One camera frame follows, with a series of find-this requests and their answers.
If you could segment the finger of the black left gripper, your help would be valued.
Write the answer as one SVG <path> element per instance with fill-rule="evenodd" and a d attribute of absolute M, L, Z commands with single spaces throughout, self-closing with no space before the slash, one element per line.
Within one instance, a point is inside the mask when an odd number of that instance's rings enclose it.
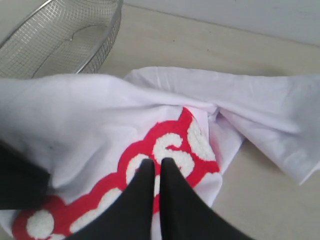
<path fill-rule="evenodd" d="M 0 209 L 31 210 L 45 201 L 51 175 L 0 142 Z"/>

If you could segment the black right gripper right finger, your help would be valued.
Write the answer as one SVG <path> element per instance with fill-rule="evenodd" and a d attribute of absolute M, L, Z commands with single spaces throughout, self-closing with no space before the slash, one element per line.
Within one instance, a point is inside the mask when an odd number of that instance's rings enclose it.
<path fill-rule="evenodd" d="M 163 240 L 249 240 L 191 188 L 172 158 L 161 162 L 159 191 Z"/>

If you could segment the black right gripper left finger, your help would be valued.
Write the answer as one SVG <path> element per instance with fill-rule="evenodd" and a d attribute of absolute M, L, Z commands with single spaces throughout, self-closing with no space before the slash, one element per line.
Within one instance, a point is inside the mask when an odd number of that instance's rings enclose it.
<path fill-rule="evenodd" d="M 129 185 L 97 219 L 68 240 L 150 240 L 155 164 L 144 159 Z"/>

